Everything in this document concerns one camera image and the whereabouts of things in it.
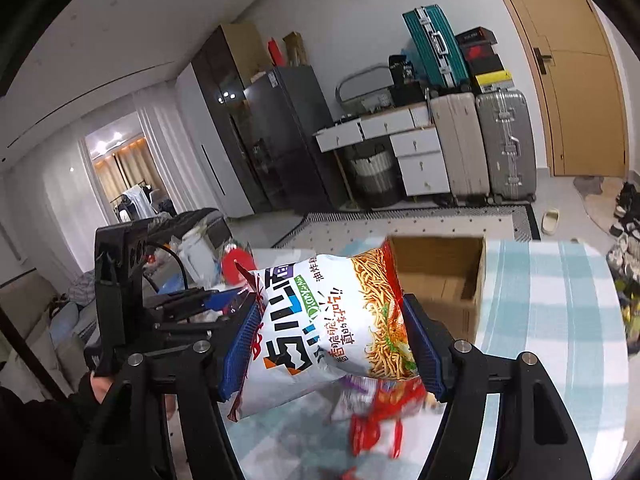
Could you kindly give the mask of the left hand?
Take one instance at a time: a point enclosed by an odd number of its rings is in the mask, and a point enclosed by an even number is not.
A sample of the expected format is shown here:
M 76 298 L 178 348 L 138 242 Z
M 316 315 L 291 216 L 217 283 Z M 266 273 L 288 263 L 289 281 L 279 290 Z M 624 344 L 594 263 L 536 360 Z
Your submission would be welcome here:
M 108 390 L 111 389 L 111 385 L 113 385 L 113 382 L 114 379 L 111 377 L 98 377 L 93 372 L 90 373 L 90 385 L 93 394 L 99 403 L 103 402 L 108 393 Z M 165 394 L 164 405 L 166 418 L 168 420 L 171 420 L 172 416 L 175 415 L 177 408 L 176 396 L 174 394 Z

